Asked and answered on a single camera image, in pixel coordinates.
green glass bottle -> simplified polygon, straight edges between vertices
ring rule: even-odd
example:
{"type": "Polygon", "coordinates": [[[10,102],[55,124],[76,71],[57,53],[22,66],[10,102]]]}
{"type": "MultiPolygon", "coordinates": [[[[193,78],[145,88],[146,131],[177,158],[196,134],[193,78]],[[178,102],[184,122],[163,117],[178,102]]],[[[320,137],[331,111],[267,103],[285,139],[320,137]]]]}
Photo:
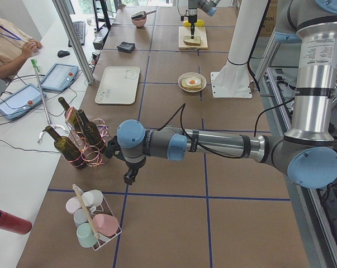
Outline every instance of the green glass bottle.
{"type": "Polygon", "coordinates": [[[76,134],[80,137],[80,138],[84,138],[84,134],[82,134],[81,132],[81,128],[80,128],[80,123],[79,123],[79,116],[78,116],[78,111],[73,108],[71,110],[71,114],[68,117],[68,110],[70,108],[69,104],[66,102],[66,100],[63,97],[59,97],[58,98],[59,103],[61,104],[61,106],[63,106],[64,110],[65,110],[65,117],[67,118],[67,121],[69,123],[69,125],[75,130],[76,134]]]}
{"type": "Polygon", "coordinates": [[[45,127],[44,131],[46,131],[54,139],[55,148],[65,157],[66,160],[70,161],[73,166],[77,169],[83,169],[87,166],[82,157],[81,151],[68,137],[59,135],[51,126],[45,127]]]}
{"type": "Polygon", "coordinates": [[[82,122],[81,130],[85,136],[86,142],[92,146],[96,146],[103,154],[106,149],[106,144],[103,138],[101,137],[99,129],[97,128],[95,123],[89,121],[83,110],[81,109],[78,110],[78,115],[82,122]]]}

computer mouse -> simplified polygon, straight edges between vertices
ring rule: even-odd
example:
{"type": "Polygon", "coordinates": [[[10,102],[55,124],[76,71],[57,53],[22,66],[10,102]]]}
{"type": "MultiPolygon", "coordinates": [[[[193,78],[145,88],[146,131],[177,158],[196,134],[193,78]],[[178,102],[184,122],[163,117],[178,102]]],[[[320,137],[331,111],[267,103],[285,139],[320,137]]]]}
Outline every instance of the computer mouse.
{"type": "Polygon", "coordinates": [[[68,50],[59,50],[58,51],[58,57],[59,58],[62,58],[62,57],[68,56],[68,55],[70,55],[70,52],[68,50]]]}

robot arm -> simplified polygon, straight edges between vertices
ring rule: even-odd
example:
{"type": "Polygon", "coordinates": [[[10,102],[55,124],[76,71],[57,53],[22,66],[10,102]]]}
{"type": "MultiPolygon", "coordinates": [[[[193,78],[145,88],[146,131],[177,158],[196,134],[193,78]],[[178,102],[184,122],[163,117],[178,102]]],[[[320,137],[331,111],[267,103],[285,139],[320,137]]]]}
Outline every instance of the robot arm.
{"type": "Polygon", "coordinates": [[[117,128],[117,137],[108,142],[107,157],[115,156],[129,167],[125,183],[132,184],[146,157],[183,160],[186,151],[219,154],[226,158],[251,158],[272,165],[297,184],[320,188],[337,177],[337,153],[327,147],[286,143],[282,137],[231,135],[210,131],[184,130],[166,126],[145,129],[136,120],[117,128]]]}
{"type": "Polygon", "coordinates": [[[324,6],[333,2],[337,0],[279,1],[277,29],[292,31],[294,25],[302,41],[294,114],[284,137],[249,138],[171,126],[150,130],[138,121],[125,121],[117,129],[117,140],[108,144],[110,148],[112,143],[114,150],[105,153],[126,162],[129,172],[125,182],[135,181],[147,156],[182,160],[187,150],[252,158],[274,166],[307,188],[333,182],[337,178],[337,153],[332,149],[334,139],[328,126],[337,72],[337,5],[324,6]]]}
{"type": "Polygon", "coordinates": [[[200,8],[209,16],[213,16],[216,12],[215,7],[219,2],[220,0],[188,0],[188,10],[186,15],[181,16],[181,21],[184,20],[184,17],[188,17],[188,22],[191,24],[191,39],[194,39],[194,24],[198,19],[197,8],[200,8]]]}

white table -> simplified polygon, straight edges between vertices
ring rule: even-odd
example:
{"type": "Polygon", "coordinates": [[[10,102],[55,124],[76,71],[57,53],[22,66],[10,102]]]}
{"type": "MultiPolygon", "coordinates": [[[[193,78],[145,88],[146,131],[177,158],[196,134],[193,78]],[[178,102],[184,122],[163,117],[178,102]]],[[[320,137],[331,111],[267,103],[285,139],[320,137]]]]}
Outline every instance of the white table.
{"type": "MultiPolygon", "coordinates": [[[[83,49],[89,60],[92,52],[98,53],[98,51],[94,50],[92,44],[94,26],[87,25],[86,29],[86,44],[83,49]]],[[[37,60],[41,74],[46,74],[55,63],[79,66],[73,49],[68,47],[68,38],[60,20],[52,25],[41,42],[43,48],[32,57],[37,60]],[[69,50],[71,54],[64,58],[58,58],[56,54],[61,49],[69,50]]],[[[30,59],[28,59],[18,75],[32,74],[34,74],[34,69],[30,59]]],[[[25,83],[37,84],[34,76],[23,80],[25,83]]],[[[16,92],[24,85],[22,81],[16,79],[9,85],[7,91],[16,92]]],[[[72,90],[67,89],[59,96],[63,96],[69,102],[77,94],[71,106],[78,108],[87,88],[87,82],[83,74],[78,77],[71,88],[72,90]]],[[[47,93],[48,98],[55,95],[54,93],[47,93]]],[[[55,115],[61,114],[63,111],[58,102],[59,96],[47,101],[49,112],[55,115]]],[[[53,146],[53,139],[48,134],[44,134],[40,145],[37,143],[39,133],[48,125],[43,106],[40,105],[38,108],[40,109],[31,111],[13,123],[0,126],[0,139],[14,147],[56,151],[53,146]]],[[[50,116],[50,119],[55,125],[66,126],[64,115],[60,117],[50,116]]],[[[0,123],[5,122],[8,121],[0,117],[0,123]]],[[[58,130],[58,132],[61,135],[65,134],[62,130],[58,130]]],[[[60,154],[15,150],[0,141],[0,209],[34,223],[59,157],[60,154]]],[[[0,229],[0,268],[13,268],[17,265],[28,237],[29,234],[20,235],[0,229]]]]}

hand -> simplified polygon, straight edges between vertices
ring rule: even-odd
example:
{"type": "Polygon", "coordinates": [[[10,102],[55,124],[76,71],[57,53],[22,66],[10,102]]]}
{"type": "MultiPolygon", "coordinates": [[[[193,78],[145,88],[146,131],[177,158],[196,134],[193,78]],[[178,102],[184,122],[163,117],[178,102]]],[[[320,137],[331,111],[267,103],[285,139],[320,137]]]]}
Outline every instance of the hand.
{"type": "Polygon", "coordinates": [[[22,46],[22,56],[26,59],[32,57],[34,50],[36,50],[35,42],[25,42],[22,46]]]}
{"type": "Polygon", "coordinates": [[[43,47],[43,45],[41,44],[41,42],[39,42],[38,40],[35,39],[29,39],[29,42],[35,42],[35,45],[38,49],[41,49],[43,47]]]}

